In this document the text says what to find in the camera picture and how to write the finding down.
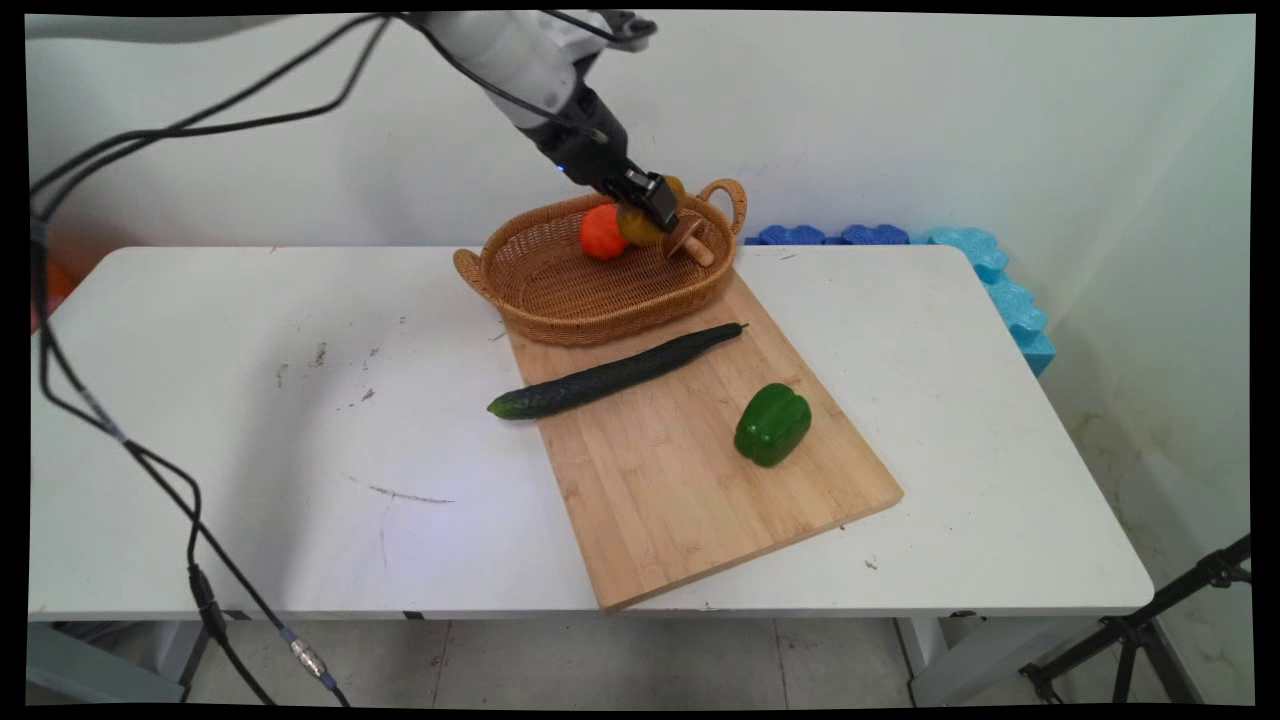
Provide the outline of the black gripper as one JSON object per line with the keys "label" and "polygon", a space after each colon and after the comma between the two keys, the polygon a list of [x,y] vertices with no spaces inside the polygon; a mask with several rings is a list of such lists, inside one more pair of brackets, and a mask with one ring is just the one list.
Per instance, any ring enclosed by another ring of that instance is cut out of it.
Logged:
{"label": "black gripper", "polygon": [[682,182],[646,173],[630,160],[626,129],[589,86],[575,86],[556,120],[521,133],[570,181],[617,199],[621,229],[675,231],[684,205]]}

